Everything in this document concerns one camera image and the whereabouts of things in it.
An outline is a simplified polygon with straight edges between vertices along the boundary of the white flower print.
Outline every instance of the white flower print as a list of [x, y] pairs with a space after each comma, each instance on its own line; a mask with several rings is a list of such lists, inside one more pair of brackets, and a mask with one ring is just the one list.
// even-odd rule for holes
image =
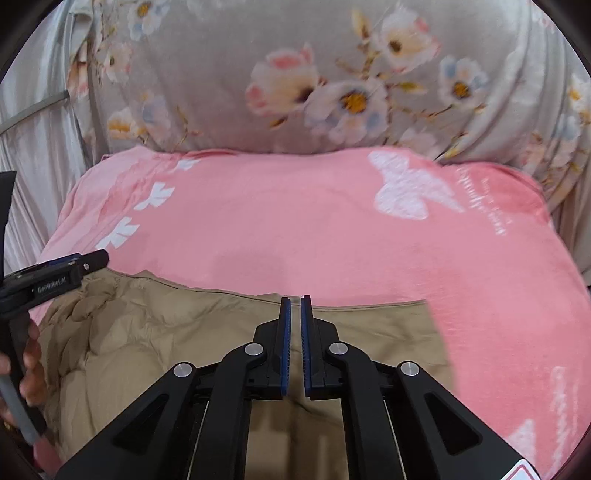
[[135, 140], [141, 134], [129, 107], [111, 114], [107, 130], [109, 136], [117, 140]]
[[528, 139], [527, 145], [519, 154], [517, 167], [528, 175], [533, 175], [544, 159], [546, 147], [542, 137], [533, 132]]
[[372, 42], [396, 73], [411, 72], [434, 59], [441, 49], [425, 21], [402, 4], [384, 19]]
[[314, 53], [306, 44], [300, 51], [283, 49], [257, 63], [246, 89], [246, 102], [256, 115], [287, 115], [304, 108], [318, 87], [320, 75]]
[[378, 138], [388, 128], [387, 92], [382, 82], [335, 82], [318, 87], [304, 109], [305, 125], [335, 144]]
[[573, 73], [567, 94], [570, 107], [579, 114], [581, 120], [591, 122], [591, 82], [585, 82]]
[[128, 43], [112, 45], [103, 62], [102, 74], [113, 83], [125, 85], [129, 78], [129, 62], [133, 50]]
[[162, 144], [169, 139], [171, 133], [166, 100], [162, 95], [154, 95], [148, 90], [142, 94], [141, 101], [139, 115], [142, 126], [157, 144]]
[[425, 130], [417, 132], [412, 127], [402, 134], [400, 140], [398, 140], [398, 145], [400, 147], [410, 148], [415, 153], [430, 160], [435, 160], [445, 150], [437, 145], [435, 135]]
[[449, 55], [439, 65], [439, 98], [446, 106], [477, 108], [486, 97], [488, 83], [488, 75], [475, 60]]
[[455, 212], [465, 211], [443, 180], [426, 170], [410, 169], [410, 160], [406, 155], [374, 151], [368, 158], [384, 178], [384, 186], [375, 196], [377, 211], [408, 220], [425, 220], [429, 211], [424, 198]]
[[581, 137], [581, 126], [578, 117], [571, 115], [560, 115], [558, 125], [556, 126], [557, 138], [550, 142], [550, 151], [558, 149], [552, 158], [552, 166], [560, 168], [566, 166], [574, 156], [574, 152], [579, 146]]
[[170, 0], [145, 0], [135, 2], [129, 8], [127, 20], [129, 36], [138, 41], [143, 35], [151, 35], [170, 9]]

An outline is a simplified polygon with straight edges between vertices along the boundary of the gray floral fabric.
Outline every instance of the gray floral fabric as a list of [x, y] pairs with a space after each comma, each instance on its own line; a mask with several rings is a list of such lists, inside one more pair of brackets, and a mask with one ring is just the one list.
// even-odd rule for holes
[[145, 144], [311, 154], [400, 145], [534, 176], [590, 154], [591, 80], [530, 0], [79, 0], [69, 90], [95, 161]]

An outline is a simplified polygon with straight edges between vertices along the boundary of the blue gripper pad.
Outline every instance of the blue gripper pad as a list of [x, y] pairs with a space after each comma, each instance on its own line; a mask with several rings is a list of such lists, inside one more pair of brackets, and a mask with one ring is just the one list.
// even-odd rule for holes
[[290, 382], [290, 348], [291, 348], [291, 300], [281, 300], [280, 317], [284, 320], [283, 352], [281, 355], [281, 395], [287, 395]]
[[311, 313], [311, 300], [306, 296], [301, 299], [300, 304], [300, 322], [301, 322], [301, 358], [304, 368], [304, 390], [306, 397], [310, 396], [312, 389], [312, 370], [310, 368], [310, 337], [309, 337], [309, 322]]

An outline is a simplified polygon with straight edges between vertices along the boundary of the pink blanket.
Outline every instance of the pink blanket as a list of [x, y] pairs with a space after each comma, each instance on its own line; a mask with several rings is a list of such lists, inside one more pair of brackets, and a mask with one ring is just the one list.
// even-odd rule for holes
[[136, 147], [78, 182], [40, 260], [95, 248], [187, 286], [427, 299], [456, 394], [544, 478], [591, 422], [591, 302], [539, 188], [506, 167]]

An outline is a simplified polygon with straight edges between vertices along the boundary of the finger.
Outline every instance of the finger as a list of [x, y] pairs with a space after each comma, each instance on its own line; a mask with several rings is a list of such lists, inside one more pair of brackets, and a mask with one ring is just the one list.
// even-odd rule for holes
[[27, 369], [32, 370], [39, 363], [41, 359], [41, 345], [36, 340], [29, 338], [27, 340], [27, 346], [22, 355], [22, 361]]
[[31, 324], [29, 325], [29, 338], [32, 340], [39, 340], [39, 335], [39, 327], [35, 322], [31, 321]]
[[37, 364], [33, 370], [27, 370], [25, 378], [21, 381], [19, 390], [26, 400], [36, 397], [40, 391], [43, 392], [46, 390], [45, 370], [41, 364]]
[[0, 398], [0, 419], [7, 421], [10, 425], [17, 426], [17, 423], [14, 421], [14, 417], [8, 410], [8, 407], [4, 403], [4, 400]]
[[10, 359], [0, 353], [0, 375], [8, 375], [10, 373]]
[[43, 405], [47, 400], [47, 386], [43, 382], [35, 392], [27, 397], [27, 405], [30, 407], [38, 407]]

